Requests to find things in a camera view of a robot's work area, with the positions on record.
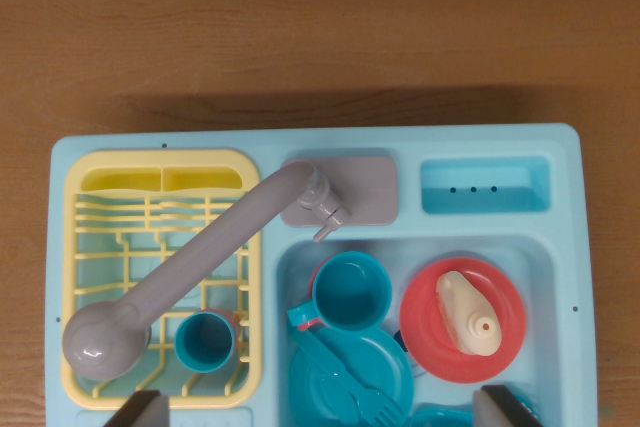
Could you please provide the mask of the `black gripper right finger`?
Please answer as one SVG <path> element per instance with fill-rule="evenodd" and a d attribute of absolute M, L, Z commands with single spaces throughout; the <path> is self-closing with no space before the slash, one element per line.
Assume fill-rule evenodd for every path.
<path fill-rule="evenodd" d="M 474 427 L 542 427 L 533 412 L 505 385 L 485 385 L 473 393 Z"/>

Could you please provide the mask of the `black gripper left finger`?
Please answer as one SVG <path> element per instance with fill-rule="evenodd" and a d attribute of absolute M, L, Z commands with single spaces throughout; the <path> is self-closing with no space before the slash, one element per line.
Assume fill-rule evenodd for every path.
<path fill-rule="evenodd" d="M 169 427 L 169 397 L 158 390 L 135 392 L 110 418 L 110 427 Z"/>

